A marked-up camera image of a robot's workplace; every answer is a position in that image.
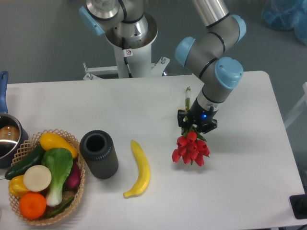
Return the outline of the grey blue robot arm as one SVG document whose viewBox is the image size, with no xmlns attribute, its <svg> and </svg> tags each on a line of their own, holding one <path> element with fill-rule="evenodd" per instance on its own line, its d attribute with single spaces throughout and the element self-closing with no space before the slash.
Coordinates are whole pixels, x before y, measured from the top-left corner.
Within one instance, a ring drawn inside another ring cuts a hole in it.
<svg viewBox="0 0 307 230">
<path fill-rule="evenodd" d="M 224 53 L 246 33 L 246 24 L 230 15 L 222 0 L 193 2 L 207 35 L 200 41 L 184 38 L 175 50 L 176 60 L 202 82 L 203 87 L 189 109 L 179 110 L 183 131 L 208 133 L 217 127 L 214 115 L 238 85 L 243 68 Z M 120 78 L 153 75 L 151 45 L 157 37 L 157 23 L 143 9 L 141 0 L 88 0 L 79 9 L 83 23 L 95 35 L 105 35 L 113 46 Z"/>
</svg>

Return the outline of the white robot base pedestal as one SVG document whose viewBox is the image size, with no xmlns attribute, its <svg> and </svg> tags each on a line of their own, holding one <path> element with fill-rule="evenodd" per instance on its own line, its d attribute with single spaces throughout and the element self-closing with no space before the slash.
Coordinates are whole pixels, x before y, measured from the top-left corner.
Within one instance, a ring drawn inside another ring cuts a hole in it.
<svg viewBox="0 0 307 230">
<path fill-rule="evenodd" d="M 117 74 L 121 78 L 141 78 L 166 76 L 165 68 L 170 62 L 167 57 L 161 57 L 156 63 L 152 62 L 152 43 L 158 34 L 155 19 L 144 13 L 134 23 L 119 22 L 107 31 L 88 14 L 82 14 L 86 25 L 97 35 L 105 35 L 113 46 L 116 66 L 88 68 L 85 63 L 84 80 L 96 80 L 99 76 Z"/>
</svg>

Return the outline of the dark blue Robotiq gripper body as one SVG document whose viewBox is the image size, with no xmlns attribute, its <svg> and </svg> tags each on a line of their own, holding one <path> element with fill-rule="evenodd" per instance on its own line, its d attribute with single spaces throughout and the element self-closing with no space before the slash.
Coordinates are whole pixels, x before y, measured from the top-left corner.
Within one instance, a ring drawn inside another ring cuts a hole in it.
<svg viewBox="0 0 307 230">
<path fill-rule="evenodd" d="M 214 103 L 205 97 L 197 97 L 191 108 L 188 110 L 188 128 L 192 126 L 196 126 L 196 128 L 198 128 L 201 121 L 214 119 L 214 116 L 218 110 L 218 103 Z"/>
</svg>

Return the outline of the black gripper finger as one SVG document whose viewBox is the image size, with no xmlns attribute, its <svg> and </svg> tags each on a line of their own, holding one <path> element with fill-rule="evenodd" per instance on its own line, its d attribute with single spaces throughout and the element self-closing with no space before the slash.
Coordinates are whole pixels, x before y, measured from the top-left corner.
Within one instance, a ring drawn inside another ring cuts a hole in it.
<svg viewBox="0 0 307 230">
<path fill-rule="evenodd" d="M 188 128 L 189 122 L 187 117 L 188 112 L 182 109 L 177 111 L 177 123 L 180 128 Z"/>
<path fill-rule="evenodd" d="M 198 125 L 198 132 L 206 134 L 216 129 L 217 126 L 218 123 L 216 119 L 201 121 L 200 124 Z"/>
</svg>

